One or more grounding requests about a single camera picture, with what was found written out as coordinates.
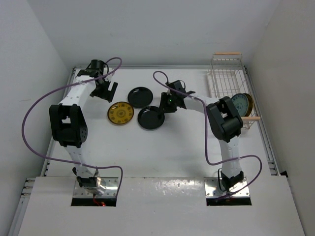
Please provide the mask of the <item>black plate front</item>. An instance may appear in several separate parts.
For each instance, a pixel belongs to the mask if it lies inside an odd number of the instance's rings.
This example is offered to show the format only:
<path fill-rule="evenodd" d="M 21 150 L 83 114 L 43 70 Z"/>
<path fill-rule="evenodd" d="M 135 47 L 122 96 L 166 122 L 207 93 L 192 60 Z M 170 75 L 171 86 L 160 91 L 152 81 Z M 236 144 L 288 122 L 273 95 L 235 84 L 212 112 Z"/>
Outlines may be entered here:
<path fill-rule="evenodd" d="M 142 128 L 146 130 L 156 130 L 163 125 L 165 115 L 159 107 L 147 106 L 140 110 L 137 120 Z"/>

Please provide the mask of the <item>blue floral green plate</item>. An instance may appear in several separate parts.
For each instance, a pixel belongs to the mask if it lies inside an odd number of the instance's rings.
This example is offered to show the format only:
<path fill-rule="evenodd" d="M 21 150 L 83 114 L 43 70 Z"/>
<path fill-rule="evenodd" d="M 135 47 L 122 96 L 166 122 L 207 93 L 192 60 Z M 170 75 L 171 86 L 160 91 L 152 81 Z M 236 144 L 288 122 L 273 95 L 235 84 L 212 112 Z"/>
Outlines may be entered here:
<path fill-rule="evenodd" d="M 247 117 L 250 114 L 250 103 L 244 93 L 238 93 L 231 98 L 237 112 L 241 117 Z"/>

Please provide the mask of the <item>black plate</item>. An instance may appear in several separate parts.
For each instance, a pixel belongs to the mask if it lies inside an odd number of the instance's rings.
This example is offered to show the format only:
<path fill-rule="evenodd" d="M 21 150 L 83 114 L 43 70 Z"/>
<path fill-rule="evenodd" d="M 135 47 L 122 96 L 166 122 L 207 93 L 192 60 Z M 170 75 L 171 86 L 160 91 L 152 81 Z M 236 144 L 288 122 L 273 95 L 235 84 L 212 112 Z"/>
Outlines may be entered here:
<path fill-rule="evenodd" d="M 142 128 L 146 130 L 156 130 L 163 125 L 165 115 L 159 107 L 147 106 L 140 110 L 137 120 Z"/>
<path fill-rule="evenodd" d="M 133 108 L 142 109 L 151 104 L 153 93 L 146 87 L 136 87 L 128 93 L 127 100 Z"/>

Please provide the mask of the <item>yellow patterned plate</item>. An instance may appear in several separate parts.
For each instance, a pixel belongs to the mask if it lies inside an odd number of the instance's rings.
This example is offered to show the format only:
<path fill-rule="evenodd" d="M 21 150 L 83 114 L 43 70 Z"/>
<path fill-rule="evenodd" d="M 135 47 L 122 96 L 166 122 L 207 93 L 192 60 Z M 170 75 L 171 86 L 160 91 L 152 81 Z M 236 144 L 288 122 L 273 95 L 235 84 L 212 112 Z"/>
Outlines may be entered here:
<path fill-rule="evenodd" d="M 248 99 L 248 109 L 247 109 L 247 112 L 246 112 L 245 116 L 249 117 L 251 115 L 251 113 L 252 113 L 252 110 L 253 110 L 253 107 L 254 107 L 254 102 L 253 102 L 253 99 L 252 99 L 250 94 L 244 93 L 244 95 Z"/>
<path fill-rule="evenodd" d="M 114 103 L 107 111 L 109 121 L 114 125 L 125 125 L 132 120 L 134 108 L 127 102 Z"/>

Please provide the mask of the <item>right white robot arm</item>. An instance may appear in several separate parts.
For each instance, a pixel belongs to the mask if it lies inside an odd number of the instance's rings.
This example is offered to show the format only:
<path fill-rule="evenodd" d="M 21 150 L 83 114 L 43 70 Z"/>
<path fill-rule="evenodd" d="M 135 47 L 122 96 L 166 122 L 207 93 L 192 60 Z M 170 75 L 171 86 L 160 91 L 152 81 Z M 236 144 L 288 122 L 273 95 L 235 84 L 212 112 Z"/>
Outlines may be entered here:
<path fill-rule="evenodd" d="M 168 92 L 161 94 L 160 109 L 163 113 L 174 113 L 178 108 L 194 110 L 204 114 L 212 134 L 218 139 L 222 158 L 222 192 L 244 178 L 239 159 L 239 136 L 243 121 L 230 97 L 221 99 L 198 96 L 194 91 L 186 92 L 179 80 L 166 82 Z"/>

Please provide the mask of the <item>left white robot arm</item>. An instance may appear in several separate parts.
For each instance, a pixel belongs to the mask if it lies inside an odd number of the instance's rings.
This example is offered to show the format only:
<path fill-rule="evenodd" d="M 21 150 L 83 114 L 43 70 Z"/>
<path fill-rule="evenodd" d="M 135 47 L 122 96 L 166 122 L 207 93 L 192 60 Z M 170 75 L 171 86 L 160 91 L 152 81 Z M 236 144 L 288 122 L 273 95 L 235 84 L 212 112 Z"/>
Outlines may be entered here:
<path fill-rule="evenodd" d="M 65 148 L 71 160 L 75 162 L 73 172 L 81 188 L 94 196 L 102 196 L 106 191 L 106 184 L 102 183 L 98 170 L 90 171 L 85 166 L 83 143 L 88 137 L 88 127 L 83 115 L 83 108 L 89 97 L 98 97 L 112 102 L 118 83 L 114 82 L 111 89 L 112 75 L 96 81 L 86 82 L 110 72 L 108 64 L 94 59 L 86 69 L 78 72 L 75 82 L 67 96 L 58 104 L 51 105 L 49 117 L 52 137 Z"/>

